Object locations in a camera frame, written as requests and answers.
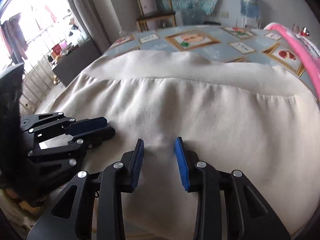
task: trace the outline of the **wall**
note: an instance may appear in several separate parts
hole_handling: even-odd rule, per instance
[[[93,0],[111,42],[120,31],[136,31],[136,18],[140,15],[136,0]]]
[[[110,41],[115,42],[122,28],[111,0],[93,0],[93,2]]]
[[[136,0],[111,0],[122,30],[137,30],[136,18],[140,15]]]
[[[221,18],[222,11],[229,12],[228,19]],[[295,23],[307,27],[314,41],[320,44],[320,24],[304,0],[260,0],[260,14],[262,27],[278,22],[291,28]],[[238,20],[241,26],[240,0],[220,0],[216,12],[207,19],[228,26],[235,26]]]

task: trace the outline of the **white towel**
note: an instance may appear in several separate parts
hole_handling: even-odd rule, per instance
[[[239,169],[290,234],[320,196],[320,114],[308,88],[281,66],[215,63],[192,52],[134,51],[86,68],[45,111],[104,116],[116,136],[87,153],[102,171],[145,143],[140,180],[123,194],[124,219],[170,240],[192,239],[197,193],[181,184],[175,138],[217,170]]]

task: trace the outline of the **floor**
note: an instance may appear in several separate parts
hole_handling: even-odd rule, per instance
[[[45,114],[46,109],[48,106],[60,95],[66,87],[60,82],[58,85],[54,86],[49,93],[46,95],[44,100],[39,105],[38,109],[36,110],[35,114]]]

